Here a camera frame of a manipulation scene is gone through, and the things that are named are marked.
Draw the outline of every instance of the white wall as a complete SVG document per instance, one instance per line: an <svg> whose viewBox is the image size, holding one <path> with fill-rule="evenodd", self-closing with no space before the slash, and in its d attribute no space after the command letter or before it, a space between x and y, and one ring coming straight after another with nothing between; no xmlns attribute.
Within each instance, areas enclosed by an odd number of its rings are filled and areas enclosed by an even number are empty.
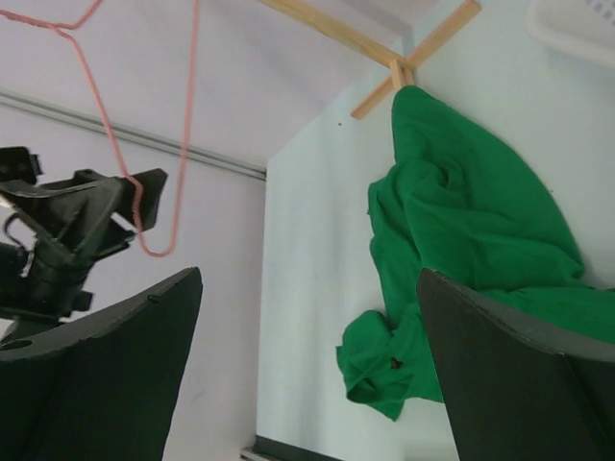
<svg viewBox="0 0 615 461"><path fill-rule="evenodd" d="M419 70L419 85L518 150L561 206L590 279L615 286L615 73L531 40L529 0L480 2ZM459 3L441 2L414 42ZM258 434L350 461L456 460L444 405L409 400L392 423L346 401L335 364L343 329L382 307L366 199L393 163L392 98L363 121L349 116L379 74L355 82L269 162Z"/></svg>
<svg viewBox="0 0 615 461"><path fill-rule="evenodd" d="M81 168L118 174L103 136L0 108L0 146L6 145L40 155L42 182ZM168 242L178 159L123 148L132 172L161 167L169 174L159 224L147 233L161 250ZM153 259L134 244L97 264L87 283L98 309L186 266L202 271L203 304L166 446L169 461L234 461L254 436L264 189L263 182L190 162L177 251ZM7 216L3 209L0 220Z"/></svg>

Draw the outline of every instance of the crumpled green cloth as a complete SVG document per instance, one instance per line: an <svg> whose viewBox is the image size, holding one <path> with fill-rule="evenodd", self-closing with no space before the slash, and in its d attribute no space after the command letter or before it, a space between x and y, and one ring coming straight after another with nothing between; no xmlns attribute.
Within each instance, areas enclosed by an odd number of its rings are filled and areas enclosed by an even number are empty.
<svg viewBox="0 0 615 461"><path fill-rule="evenodd" d="M615 343L615 294L581 281L575 239L545 186L500 139L416 86L393 105L395 165L368 192L385 312L345 330L347 398L396 420L442 401L416 283L432 268L543 320Z"/></svg>

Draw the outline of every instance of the green fabric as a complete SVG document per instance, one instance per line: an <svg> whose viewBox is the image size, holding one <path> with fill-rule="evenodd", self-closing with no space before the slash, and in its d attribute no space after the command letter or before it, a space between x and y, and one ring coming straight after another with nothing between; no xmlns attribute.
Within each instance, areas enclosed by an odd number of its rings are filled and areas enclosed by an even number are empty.
<svg viewBox="0 0 615 461"><path fill-rule="evenodd" d="M349 400L392 420L408 398L442 401L416 299L425 267L615 343L615 294L580 280L563 216L510 147L416 86L395 99L393 136L395 165L368 193L385 312L363 313L337 348Z"/></svg>

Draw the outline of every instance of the pink cord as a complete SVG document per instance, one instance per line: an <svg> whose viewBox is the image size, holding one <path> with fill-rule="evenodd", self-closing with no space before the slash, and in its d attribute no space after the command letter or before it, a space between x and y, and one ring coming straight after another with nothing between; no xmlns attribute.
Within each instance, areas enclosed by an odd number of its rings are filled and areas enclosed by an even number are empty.
<svg viewBox="0 0 615 461"><path fill-rule="evenodd" d="M135 199L133 200L133 218L135 220L136 232L138 234L138 240L141 244L141 248L143 251L153 257L165 257L173 253L175 247L177 246L177 235L180 224L180 212L182 209L182 201L184 196L184 188L185 188L185 169L187 167L187 158L188 158L188 146L190 143L190 131L192 128L192 112L194 107L194 82L196 76L196 51L197 51L197 43L199 36L199 0L194 0L194 10L192 17L192 38L190 41L190 60L188 65L188 89L186 94L185 101L185 116L184 116L184 136L182 139L182 150L181 150L181 159L180 159L180 171L177 180L177 195L175 198L175 209L173 212L173 226L171 228L171 241L169 242L169 246L163 252L157 253L153 252L147 246L147 242L145 241L145 236L143 235L143 223L141 221L141 214L139 212L139 205L141 203L141 199L143 197L143 186L139 181L131 176L128 171L128 167L126 166L126 161L124 156L119 149L119 145L117 143L117 139L115 138L115 134L113 133L113 129L111 128L111 121L109 120L109 116L103 104L103 100L101 98L100 92L98 91L98 87L96 86L96 82L94 81L94 76L87 65L86 56L84 55L81 46L73 36L68 34L65 31L75 31L83 26L98 10L98 7L101 6L103 0L96 0L84 13L84 15L74 24L64 24L62 22L48 22L41 21L39 19L35 19L30 16L24 16L22 14L16 14L14 12L7 12L6 10L0 10L0 15L7 17L11 21L22 22L24 24L29 24L31 26L40 27L42 29L49 29L54 31L59 36L66 38L73 45L75 52L77 53L77 57L79 58L79 62L81 63L81 67L84 69L84 73L86 74L87 83L92 91L92 95L94 96L94 100L96 101L96 106L100 111L101 119L103 122L103 126L105 127L105 132L109 136L109 140L111 142L111 147L115 153L115 157L117 158L117 163L119 164L120 171L122 176L124 176L128 181L130 181L135 186Z"/></svg>

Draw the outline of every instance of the wooden frame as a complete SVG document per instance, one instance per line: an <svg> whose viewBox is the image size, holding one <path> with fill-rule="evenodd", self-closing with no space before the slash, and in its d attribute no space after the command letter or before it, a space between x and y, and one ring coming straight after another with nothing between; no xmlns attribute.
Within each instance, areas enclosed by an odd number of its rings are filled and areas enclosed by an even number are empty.
<svg viewBox="0 0 615 461"><path fill-rule="evenodd" d="M390 69L391 75L352 111L356 119L367 115L391 91L414 85L413 72L480 12L475 0L465 0L423 43L404 57L303 0L258 1Z"/></svg>

